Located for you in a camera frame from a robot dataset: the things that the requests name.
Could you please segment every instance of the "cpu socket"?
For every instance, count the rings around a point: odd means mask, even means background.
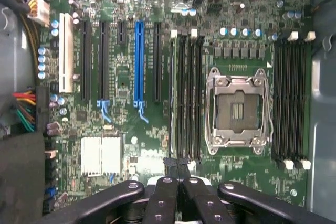
[[[249,77],[223,76],[212,68],[205,107],[205,140],[211,155],[220,147],[249,147],[258,155],[263,152],[273,132],[264,69]]]

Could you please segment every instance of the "white pci slot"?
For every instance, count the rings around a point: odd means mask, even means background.
[[[72,74],[74,65],[73,21],[68,13],[59,14],[59,92],[72,93]]]

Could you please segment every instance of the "green wire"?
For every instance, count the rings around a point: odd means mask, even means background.
[[[19,116],[21,122],[23,123],[24,127],[26,128],[27,131],[31,131],[33,132],[33,128],[31,127],[31,125],[28,123],[28,121],[25,119],[25,117],[22,115],[20,110],[16,110],[17,115]]]

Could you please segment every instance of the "blue pcie slot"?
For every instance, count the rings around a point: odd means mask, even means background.
[[[135,53],[134,53],[134,101],[133,106],[138,109],[139,117],[148,123],[144,117],[143,75],[144,75],[144,22],[135,22]]]

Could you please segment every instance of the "motherboard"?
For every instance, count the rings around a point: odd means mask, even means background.
[[[164,157],[305,205],[312,0],[46,1],[56,209]]]

